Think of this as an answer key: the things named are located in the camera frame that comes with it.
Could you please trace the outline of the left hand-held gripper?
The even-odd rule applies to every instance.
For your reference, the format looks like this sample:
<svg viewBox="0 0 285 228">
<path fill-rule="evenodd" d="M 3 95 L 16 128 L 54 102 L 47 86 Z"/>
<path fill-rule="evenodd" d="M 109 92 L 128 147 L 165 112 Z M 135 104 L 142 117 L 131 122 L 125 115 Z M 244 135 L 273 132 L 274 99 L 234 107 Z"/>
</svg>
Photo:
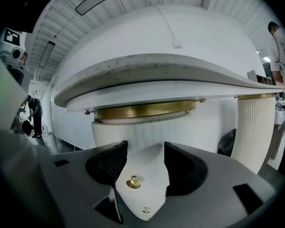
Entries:
<svg viewBox="0 0 285 228">
<path fill-rule="evenodd" d="M 25 48 L 26 32 L 5 28 L 0 36 L 0 58 L 9 66 L 8 71 L 25 92 L 29 91 L 30 74 L 22 66 L 27 58 Z"/>
</svg>

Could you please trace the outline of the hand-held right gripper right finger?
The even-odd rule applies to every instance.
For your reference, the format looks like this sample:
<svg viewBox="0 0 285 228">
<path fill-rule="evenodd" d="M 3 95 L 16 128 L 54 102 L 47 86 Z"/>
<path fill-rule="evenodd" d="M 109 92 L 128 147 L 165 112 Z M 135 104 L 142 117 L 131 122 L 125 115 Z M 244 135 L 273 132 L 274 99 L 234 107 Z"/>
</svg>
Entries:
<svg viewBox="0 0 285 228">
<path fill-rule="evenodd" d="M 144 228 L 247 228 L 276 196 L 274 187 L 238 161 L 166 142 L 167 199 Z"/>
</svg>

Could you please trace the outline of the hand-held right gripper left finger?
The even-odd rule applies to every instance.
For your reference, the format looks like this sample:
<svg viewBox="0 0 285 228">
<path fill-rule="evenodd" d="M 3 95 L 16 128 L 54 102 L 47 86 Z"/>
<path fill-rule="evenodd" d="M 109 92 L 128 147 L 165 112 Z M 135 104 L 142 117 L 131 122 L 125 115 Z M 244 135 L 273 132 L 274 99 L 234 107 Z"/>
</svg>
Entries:
<svg viewBox="0 0 285 228">
<path fill-rule="evenodd" d="M 116 181 L 127 141 L 45 159 L 45 180 L 66 228 L 124 228 Z"/>
</svg>

